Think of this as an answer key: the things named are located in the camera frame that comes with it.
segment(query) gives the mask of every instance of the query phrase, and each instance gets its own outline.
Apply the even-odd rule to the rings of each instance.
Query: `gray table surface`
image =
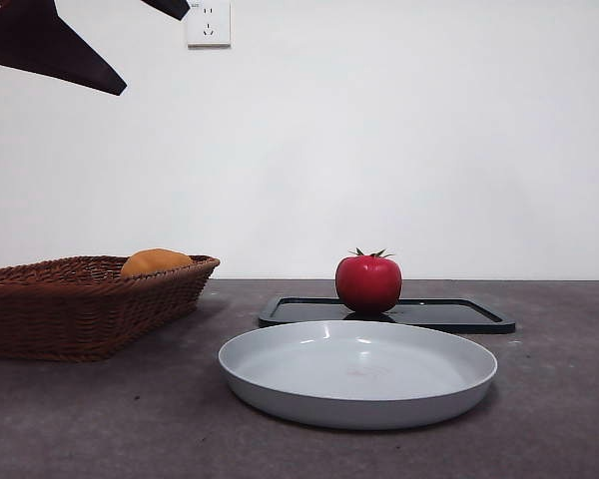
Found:
[[[476,300],[517,331],[467,336],[499,361],[479,405],[391,432],[303,426],[231,393],[217,352],[275,295],[334,288],[211,280],[195,313],[109,360],[0,360],[0,479],[599,479],[599,281],[405,281],[403,297]]]

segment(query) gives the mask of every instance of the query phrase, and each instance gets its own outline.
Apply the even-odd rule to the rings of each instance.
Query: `white plate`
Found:
[[[237,336],[219,353],[229,387],[284,419],[395,429],[461,414],[485,395],[497,360],[483,346],[423,327],[311,321]]]

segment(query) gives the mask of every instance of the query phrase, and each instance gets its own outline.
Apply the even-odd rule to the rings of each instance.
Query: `brown wicker basket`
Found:
[[[126,257],[77,256],[0,268],[0,357],[105,359],[196,308],[220,262],[120,277]]]

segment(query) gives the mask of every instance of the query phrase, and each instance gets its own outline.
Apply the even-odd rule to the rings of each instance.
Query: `tomato calyx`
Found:
[[[378,252],[372,252],[371,254],[364,254],[363,252],[361,252],[361,249],[359,249],[358,247],[356,248],[356,251],[349,251],[350,253],[356,255],[356,256],[372,256],[372,257],[389,257],[389,256],[394,256],[394,254],[384,254],[385,249],[378,251]]]

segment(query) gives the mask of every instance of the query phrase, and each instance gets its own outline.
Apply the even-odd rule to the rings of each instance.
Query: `woven basket rim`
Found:
[[[136,274],[133,276],[118,276],[103,279],[99,282],[93,283],[71,283],[71,282],[60,282],[60,281],[48,281],[41,283],[39,281],[25,281],[19,279],[0,279],[0,287],[4,286],[21,286],[21,287],[45,287],[49,288],[62,288],[62,290],[75,288],[75,289],[84,289],[84,288],[94,288],[94,287],[102,287],[102,286],[113,286],[113,285],[122,285],[129,286],[131,284],[135,284],[136,286],[140,286],[143,283],[149,281],[151,284],[156,283],[157,281],[170,279],[174,276],[179,276],[181,274],[189,274],[189,273],[199,273],[201,271],[206,271],[209,269],[214,269],[216,266],[220,264],[220,260],[208,256],[205,254],[197,254],[197,255],[189,255],[189,257],[194,261],[193,264],[187,264],[185,266],[179,266],[172,269],[155,271],[148,274]],[[119,260],[123,261],[128,259],[128,256],[112,256],[112,255],[79,255],[79,256],[69,256],[69,257],[61,257],[57,259],[46,259],[43,261],[32,262],[29,264],[18,264],[15,266],[5,266],[0,267],[0,272],[8,272],[8,271],[16,271],[22,270],[26,271],[29,269],[35,268],[44,268],[47,266],[52,266],[53,264],[58,264],[61,262],[70,262],[76,260],[86,260],[86,261],[98,261],[98,260]]]

